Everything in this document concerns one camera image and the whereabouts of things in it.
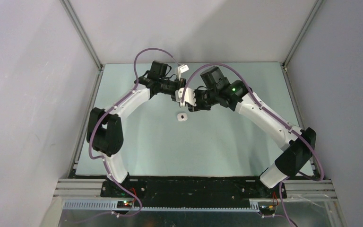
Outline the white earbud charging case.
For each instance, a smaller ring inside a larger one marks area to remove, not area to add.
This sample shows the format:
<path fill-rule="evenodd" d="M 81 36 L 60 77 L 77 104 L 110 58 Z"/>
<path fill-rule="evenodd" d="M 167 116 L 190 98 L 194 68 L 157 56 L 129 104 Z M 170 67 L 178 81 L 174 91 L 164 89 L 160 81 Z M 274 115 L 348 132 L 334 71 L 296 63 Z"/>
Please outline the white earbud charging case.
<path fill-rule="evenodd" d="M 179 121 L 179 122 L 184 122 L 184 121 L 186 121 L 188 119 L 188 116 L 187 116 L 187 114 L 186 113 L 178 113 L 177 114 L 177 120 Z"/>

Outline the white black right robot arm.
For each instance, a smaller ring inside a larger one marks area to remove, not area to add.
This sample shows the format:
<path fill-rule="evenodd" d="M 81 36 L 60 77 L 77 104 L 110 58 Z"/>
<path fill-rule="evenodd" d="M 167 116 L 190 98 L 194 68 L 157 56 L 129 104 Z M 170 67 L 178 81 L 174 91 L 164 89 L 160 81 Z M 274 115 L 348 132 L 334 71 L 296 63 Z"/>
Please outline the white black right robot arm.
<path fill-rule="evenodd" d="M 268 106 L 234 68 L 208 63 L 188 78 L 180 97 L 189 111 L 210 110 L 219 104 L 247 117 L 282 150 L 281 155 L 260 176 L 256 192 L 267 198 L 280 182 L 296 176 L 315 154 L 316 132 L 294 125 Z"/>

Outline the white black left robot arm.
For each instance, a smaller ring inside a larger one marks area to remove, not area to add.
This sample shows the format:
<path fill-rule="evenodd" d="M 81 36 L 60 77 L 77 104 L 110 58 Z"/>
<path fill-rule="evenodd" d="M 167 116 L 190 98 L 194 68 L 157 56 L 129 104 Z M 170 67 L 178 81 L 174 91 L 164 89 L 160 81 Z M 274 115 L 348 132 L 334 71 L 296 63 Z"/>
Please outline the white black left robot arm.
<path fill-rule="evenodd" d="M 169 95 L 177 100 L 179 90 L 186 85 L 186 79 L 168 75 L 171 66 L 153 61 L 151 68 L 137 76 L 133 87 L 118 101 L 107 108 L 95 107 L 90 111 L 86 141 L 91 159 L 100 159 L 108 178 L 113 181 L 112 191 L 119 197 L 130 192 L 130 183 L 125 181 L 129 173 L 121 156 L 124 143 L 123 121 L 139 106 L 157 94 Z"/>

